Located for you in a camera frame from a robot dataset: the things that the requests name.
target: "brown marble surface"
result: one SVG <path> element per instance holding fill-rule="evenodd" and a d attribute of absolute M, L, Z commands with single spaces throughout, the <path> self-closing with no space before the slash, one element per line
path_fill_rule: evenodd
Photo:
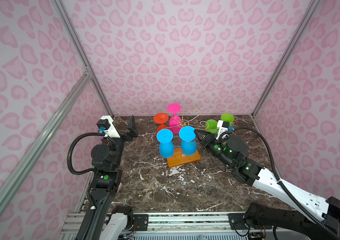
<path fill-rule="evenodd" d="M 220 116 L 200 116 L 190 125 L 198 128 L 200 121 L 208 119 L 219 120 Z M 129 117 L 116 117 L 114 125 L 119 132 L 127 132 L 128 121 Z M 159 125 L 153 117 L 135 117 L 135 123 L 139 137 L 125 144 L 120 167 L 123 170 L 123 186 L 114 204 L 132 205 L 134 212 L 245 211 L 251 202 L 290 209 L 268 193 L 236 182 L 230 172 L 222 172 L 199 143 L 199 162 L 169 169 L 166 159 L 159 154 L 156 139 Z M 247 115 L 235 116 L 232 126 L 255 128 Z M 239 131 L 237 136 L 249 146 L 247 157 L 271 169 L 261 139 L 249 131 Z M 180 147 L 181 140 L 177 134 L 173 143 Z M 213 160 L 224 169 L 219 160 Z"/>

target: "metal rail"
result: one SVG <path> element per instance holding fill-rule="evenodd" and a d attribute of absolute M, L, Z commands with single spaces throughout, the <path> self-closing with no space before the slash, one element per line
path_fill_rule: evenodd
<path fill-rule="evenodd" d="M 76 102 L 76 99 L 82 93 L 82 90 L 89 83 L 90 75 L 84 74 L 79 82 L 75 85 L 72 91 L 68 94 L 67 98 L 63 101 L 60 107 L 57 109 L 54 116 L 47 123 L 39 137 L 35 140 L 31 148 L 28 150 L 26 155 L 19 162 L 18 166 L 6 180 L 2 188 L 0 189 L 0 216 L 7 208 L 7 205 L 11 202 L 16 192 L 22 185 L 29 172 L 32 170 L 36 161 L 42 155 L 44 149 L 50 142 L 54 133 L 63 122 L 72 106 Z"/>
<path fill-rule="evenodd" d="M 67 13 L 66 7 L 63 4 L 62 0 L 51 0 L 52 5 L 54 5 L 56 13 L 59 15 L 60 20 L 62 21 L 63 26 L 65 27 L 68 36 L 70 37 L 70 40 L 72 41 L 74 48 L 76 49 L 78 53 L 78 57 L 80 58 L 84 68 L 86 69 L 86 73 L 92 76 L 90 79 L 95 87 L 96 93 L 98 94 L 101 103 L 105 107 L 107 114 L 111 115 L 112 118 L 114 118 L 114 115 L 111 111 L 110 106 L 107 103 L 106 97 L 100 88 L 99 81 L 96 79 L 96 76 L 93 73 L 93 70 L 91 68 L 90 62 L 87 59 L 86 53 L 81 45 L 81 42 L 79 41 L 79 38 L 75 32 L 75 29 L 71 23 L 70 17 Z"/>
<path fill-rule="evenodd" d="M 257 105 L 254 108 L 254 111 L 252 113 L 252 115 L 254 117 L 256 117 L 257 114 L 259 113 L 259 111 L 261 110 L 263 103 L 265 102 L 266 98 L 268 97 L 268 95 L 269 95 L 270 91 L 272 90 L 274 84 L 277 82 L 281 71 L 283 70 L 283 68 L 287 64 L 290 56 L 293 54 L 295 47 L 297 46 L 298 42 L 300 41 L 305 30 L 309 26 L 312 18 L 314 17 L 314 14 L 316 13 L 317 9 L 319 9 L 321 2 L 322 2 L 322 0 L 312 0 L 309 3 L 309 6 L 306 9 L 300 23 L 298 24 L 297 29 L 295 30 L 294 34 L 292 35 L 292 39 L 290 40 L 288 46 L 286 47 L 286 50 L 283 53 L 281 60 L 277 64 L 277 67 L 275 68 L 273 74 L 271 75 L 271 78 L 270 78 L 268 84 L 266 85 L 265 90 L 263 91 L 261 97 L 259 98 Z"/>

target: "orange wooden block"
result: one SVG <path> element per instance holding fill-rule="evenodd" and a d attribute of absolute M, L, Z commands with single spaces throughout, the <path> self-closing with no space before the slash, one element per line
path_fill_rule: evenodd
<path fill-rule="evenodd" d="M 174 149 L 174 155 L 167 159 L 167 164 L 170 168 L 184 165 L 186 163 L 197 162 L 201 160 L 201 156 L 199 152 L 196 151 L 193 155 L 187 156 L 182 153 L 180 147 Z"/>

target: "wall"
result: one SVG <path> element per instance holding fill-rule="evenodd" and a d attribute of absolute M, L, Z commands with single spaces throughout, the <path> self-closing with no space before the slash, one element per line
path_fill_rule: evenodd
<path fill-rule="evenodd" d="M 48 0 L 0 0 L 0 187 L 82 74 Z"/>
<path fill-rule="evenodd" d="M 75 176 L 67 169 L 68 148 L 80 134 L 96 132 L 96 122 L 105 114 L 88 83 L 1 216 L 0 239 L 57 239 L 87 179 L 87 174 Z M 78 142 L 73 152 L 75 170 L 92 167 L 90 152 L 100 139 L 86 137 Z"/>
<path fill-rule="evenodd" d="M 287 180 L 340 199 L 340 1 L 324 2 L 256 119 Z"/>
<path fill-rule="evenodd" d="M 63 1 L 114 114 L 251 113 L 309 0 Z"/>

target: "black cable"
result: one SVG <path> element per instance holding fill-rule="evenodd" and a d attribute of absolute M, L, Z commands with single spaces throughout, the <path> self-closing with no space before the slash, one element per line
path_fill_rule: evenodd
<path fill-rule="evenodd" d="M 249 232 L 250 232 L 250 227 L 247 226 L 247 227 L 249 228 L 249 229 L 247 230 L 247 233 L 246 233 L 245 235 L 241 235 L 241 234 L 238 233 L 238 231 L 237 231 L 236 228 L 235 228 L 235 224 L 238 223 L 238 222 L 240 222 L 240 221 L 234 222 L 234 230 L 235 230 L 235 232 L 236 232 L 238 235 L 240 235 L 241 237 L 246 237 L 246 236 L 249 234 Z"/>
<path fill-rule="evenodd" d="M 219 168 L 222 172 L 225 172 L 225 171 L 226 171 L 226 168 L 225 168 L 225 170 L 223 170 L 223 169 L 221 169 L 217 164 L 215 164 L 215 162 L 213 161 L 213 158 L 211 157 L 211 155 L 210 155 L 210 159 L 211 159 L 211 161 L 214 163 L 214 165 L 217 166 L 217 168 Z"/>
<path fill-rule="evenodd" d="M 88 136 L 102 136 L 103 137 L 104 134 L 102 134 L 100 132 L 88 132 L 88 133 L 84 133 L 84 134 L 82 134 L 82 135 L 80 135 L 80 136 L 78 136 L 77 138 L 74 139 L 74 141 L 71 143 L 71 146 L 68 149 L 68 153 L 67 153 L 67 168 L 70 171 L 70 173 L 72 173 L 73 175 L 81 175 L 81 174 L 86 173 L 86 172 L 94 171 L 93 168 L 89 168 L 89 169 L 82 170 L 82 171 L 76 171 L 73 168 L 73 165 L 72 165 L 72 155 L 73 155 L 75 145 L 79 142 L 79 140 L 81 140 L 84 137 L 88 137 Z"/>
<path fill-rule="evenodd" d="M 107 136 L 106 139 L 107 139 L 108 141 L 111 141 L 116 147 L 118 147 L 118 145 L 116 144 L 116 141 L 115 141 L 112 137 Z"/>
<path fill-rule="evenodd" d="M 91 228 L 91 224 L 93 223 L 93 219 L 94 219 L 94 216 L 95 216 L 95 209 L 91 209 L 92 206 L 95 206 L 94 199 L 90 194 L 91 185 L 92 184 L 90 184 L 88 186 L 87 190 L 86 190 L 86 196 L 87 196 L 87 199 L 88 199 L 88 207 L 90 208 L 90 213 L 89 213 L 89 216 L 88 216 L 89 218 L 88 218 L 88 221 L 87 221 L 86 228 L 83 230 L 81 240 L 86 240 L 88 231 Z"/>
<path fill-rule="evenodd" d="M 277 226 L 274 226 L 273 227 L 273 235 L 274 235 L 274 239 L 278 240 L 277 233 L 275 232 L 276 229 L 277 229 Z"/>
<path fill-rule="evenodd" d="M 226 134 L 230 135 L 230 134 L 232 134 L 232 133 L 233 133 L 232 131 L 225 131 L 225 132 L 222 132 L 222 133 L 220 134 L 219 138 L 218 138 L 218 142 L 220 142 L 220 143 L 226 142 L 229 138 L 228 138 L 228 137 L 223 138 L 223 136 L 225 136 Z"/>
<path fill-rule="evenodd" d="M 271 150 L 269 147 L 269 144 L 267 143 L 266 139 L 262 136 L 262 134 L 260 134 L 258 131 L 250 128 L 250 127 L 237 127 L 235 129 L 233 129 L 233 132 L 237 131 L 237 130 L 241 130 L 241 129 L 246 129 L 246 130 L 250 130 L 254 133 L 256 133 L 264 142 L 265 146 L 266 146 L 266 150 L 269 154 L 269 158 L 270 158 L 270 163 L 271 163 L 271 169 L 272 172 L 275 176 L 275 179 L 278 181 L 278 184 L 281 186 L 281 188 L 285 191 L 285 193 L 289 196 L 289 198 L 302 210 L 303 213 L 305 213 L 314 223 L 318 224 L 318 226 L 320 228 L 322 228 L 323 231 L 325 231 L 327 234 L 329 234 L 331 237 L 333 237 L 335 240 L 340 240 L 340 237 L 338 235 L 336 235 L 333 231 L 331 231 L 329 228 L 327 228 L 325 225 L 323 225 L 316 217 L 314 217 L 305 207 L 302 206 L 302 204 L 300 204 L 300 202 L 291 194 L 291 192 L 286 188 L 286 186 L 283 184 L 282 181 L 279 182 L 280 178 L 278 176 L 278 173 L 275 169 L 275 163 L 274 163 L 274 159 L 273 159 L 273 154 L 271 154 Z"/>

